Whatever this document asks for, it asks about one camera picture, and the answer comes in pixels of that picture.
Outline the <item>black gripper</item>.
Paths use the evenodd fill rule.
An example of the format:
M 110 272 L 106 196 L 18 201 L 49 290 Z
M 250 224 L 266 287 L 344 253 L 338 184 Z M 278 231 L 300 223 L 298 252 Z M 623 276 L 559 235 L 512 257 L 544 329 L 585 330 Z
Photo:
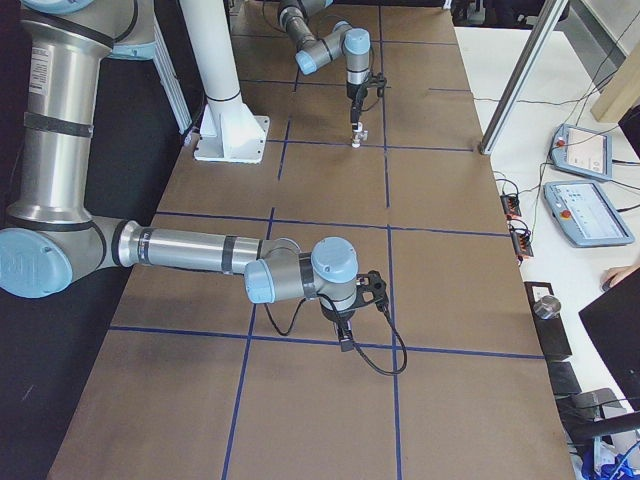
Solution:
M 355 312 L 353 310 L 340 310 L 329 300 L 320 300 L 321 311 L 324 317 L 335 325 L 335 332 L 342 352 L 354 350 L 354 338 L 351 330 L 351 319 Z
M 360 121 L 364 100 L 368 95 L 369 86 L 367 83 L 361 84 L 347 84 L 347 97 L 351 100 L 350 108 L 350 123 L 352 131 L 357 133 L 363 130 L 362 122 Z

